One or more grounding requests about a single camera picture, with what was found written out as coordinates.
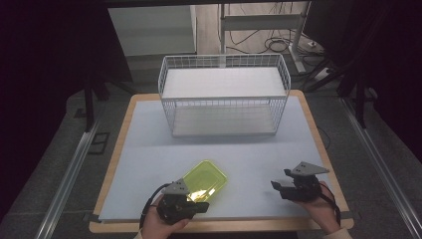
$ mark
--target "wire mesh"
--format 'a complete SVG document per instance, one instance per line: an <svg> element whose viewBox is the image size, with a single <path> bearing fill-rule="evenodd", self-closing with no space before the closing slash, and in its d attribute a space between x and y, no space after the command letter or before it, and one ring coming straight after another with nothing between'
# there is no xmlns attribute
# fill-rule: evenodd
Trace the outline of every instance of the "wire mesh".
<svg viewBox="0 0 422 239"><path fill-rule="evenodd" d="M168 99L163 97L171 69L276 68L285 90L283 96L241 98ZM162 63L158 80L168 124L175 136L275 134L291 87L282 55L169 56Z"/></svg>

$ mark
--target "yellow plastic lid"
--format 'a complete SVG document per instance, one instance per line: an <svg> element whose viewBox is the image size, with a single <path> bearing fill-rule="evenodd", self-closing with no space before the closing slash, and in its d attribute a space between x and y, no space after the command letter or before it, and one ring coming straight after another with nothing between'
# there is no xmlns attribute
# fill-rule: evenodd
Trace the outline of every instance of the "yellow plastic lid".
<svg viewBox="0 0 422 239"><path fill-rule="evenodd" d="M188 199L209 201L227 183L227 177L210 160L203 160L183 177L189 188Z"/></svg>

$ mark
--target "hand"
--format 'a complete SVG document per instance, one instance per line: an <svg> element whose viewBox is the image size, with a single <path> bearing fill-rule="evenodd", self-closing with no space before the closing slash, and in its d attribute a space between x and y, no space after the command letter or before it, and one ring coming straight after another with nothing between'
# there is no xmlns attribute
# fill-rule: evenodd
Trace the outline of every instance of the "hand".
<svg viewBox="0 0 422 239"><path fill-rule="evenodd" d="M326 183L323 181L320 184L326 186ZM322 193L329 199L334 200L329 190L324 186L321 187ZM312 202L295 201L295 203L298 203L298 205L302 206L310 214L311 218L320 226L325 234L331 234L341 229L335 219L334 209L322 198L319 197Z"/></svg>
<svg viewBox="0 0 422 239"><path fill-rule="evenodd" d="M149 207L141 229L143 239L166 239L171 233L183 229L189 223L189 219L183 219L173 225L168 225L162 221L156 209L156 205L158 205L162 196L160 195Z"/></svg>

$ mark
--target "dark background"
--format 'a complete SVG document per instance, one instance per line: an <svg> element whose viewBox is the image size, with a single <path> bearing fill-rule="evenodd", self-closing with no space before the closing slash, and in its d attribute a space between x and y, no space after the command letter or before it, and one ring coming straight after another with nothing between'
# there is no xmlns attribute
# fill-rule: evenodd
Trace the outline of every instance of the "dark background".
<svg viewBox="0 0 422 239"><path fill-rule="evenodd" d="M376 4L382 2L328 5L326 19L316 20L315 40L339 66L359 47ZM422 160L421 1L395 1L392 9L364 55L363 71L378 94L375 108ZM52 140L67 98L84 87L86 77L100 84L98 73L130 81L106 8L0 1L1 217Z"/></svg>
<svg viewBox="0 0 422 239"><path fill-rule="evenodd" d="M0 215L28 180L69 96L99 73L131 81L106 8L0 2Z"/></svg>

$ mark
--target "wire rack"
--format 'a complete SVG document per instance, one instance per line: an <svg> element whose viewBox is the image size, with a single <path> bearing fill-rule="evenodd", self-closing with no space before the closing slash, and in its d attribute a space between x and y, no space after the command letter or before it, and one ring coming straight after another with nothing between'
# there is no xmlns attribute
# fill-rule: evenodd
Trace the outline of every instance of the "wire rack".
<svg viewBox="0 0 422 239"><path fill-rule="evenodd" d="M158 80L174 136L275 134L290 88L280 54L165 57Z"/></svg>

